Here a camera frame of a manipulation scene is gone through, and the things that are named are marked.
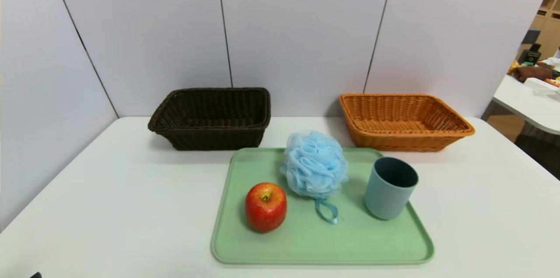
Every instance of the cup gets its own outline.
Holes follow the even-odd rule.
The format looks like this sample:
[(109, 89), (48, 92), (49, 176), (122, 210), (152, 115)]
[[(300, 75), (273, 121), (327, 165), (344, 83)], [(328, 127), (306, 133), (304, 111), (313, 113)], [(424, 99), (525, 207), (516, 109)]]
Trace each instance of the cup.
[(406, 206), (416, 184), (418, 174), (412, 166), (397, 158), (378, 158), (367, 183), (366, 207), (377, 218), (395, 218)]

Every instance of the white wall panel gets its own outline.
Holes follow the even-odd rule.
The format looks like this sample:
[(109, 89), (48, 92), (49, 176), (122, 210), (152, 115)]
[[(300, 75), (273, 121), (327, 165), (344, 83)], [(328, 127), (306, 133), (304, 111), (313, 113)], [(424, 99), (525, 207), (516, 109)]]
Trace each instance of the white wall panel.
[(66, 0), (119, 116), (171, 91), (230, 87), (220, 0)]
[(62, 0), (2, 0), (0, 74), (2, 230), (116, 115)]
[(387, 0), (366, 92), (433, 94), (480, 116), (542, 0)]
[(270, 90), (272, 114), (339, 114), (362, 92), (385, 0), (223, 0), (233, 85)]

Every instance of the table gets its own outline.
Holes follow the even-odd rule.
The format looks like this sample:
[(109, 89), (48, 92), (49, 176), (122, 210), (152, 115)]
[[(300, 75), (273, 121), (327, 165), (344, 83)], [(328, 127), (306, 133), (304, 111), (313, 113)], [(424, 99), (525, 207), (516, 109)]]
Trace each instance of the table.
[(560, 102), (534, 95), (531, 88), (512, 76), (504, 77), (482, 119), (488, 119), (494, 102), (540, 130), (560, 134)]
[[(232, 266), (210, 238), (233, 151), (178, 152), (147, 117), (114, 122), (0, 234), (0, 277), (558, 277), (560, 182), (480, 119), (441, 152), (384, 152), (416, 168), (411, 201), (436, 246), (417, 266)], [(272, 118), (262, 147), (344, 119)]]

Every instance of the red apple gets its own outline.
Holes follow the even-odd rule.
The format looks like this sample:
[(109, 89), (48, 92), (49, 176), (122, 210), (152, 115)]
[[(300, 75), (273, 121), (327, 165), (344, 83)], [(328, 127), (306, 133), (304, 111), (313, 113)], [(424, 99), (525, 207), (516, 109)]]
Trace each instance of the red apple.
[(256, 184), (245, 198), (245, 215), (250, 226), (260, 232), (269, 232), (286, 218), (286, 193), (273, 183)]

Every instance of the basket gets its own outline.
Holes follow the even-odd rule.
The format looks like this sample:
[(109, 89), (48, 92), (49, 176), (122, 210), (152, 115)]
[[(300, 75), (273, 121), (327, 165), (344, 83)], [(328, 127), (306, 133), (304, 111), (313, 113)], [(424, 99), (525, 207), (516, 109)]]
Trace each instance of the basket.
[(439, 151), (474, 128), (437, 97), (426, 94), (344, 94), (340, 105), (358, 147)]
[(258, 147), (270, 122), (265, 88), (190, 88), (172, 91), (148, 129), (177, 150)]

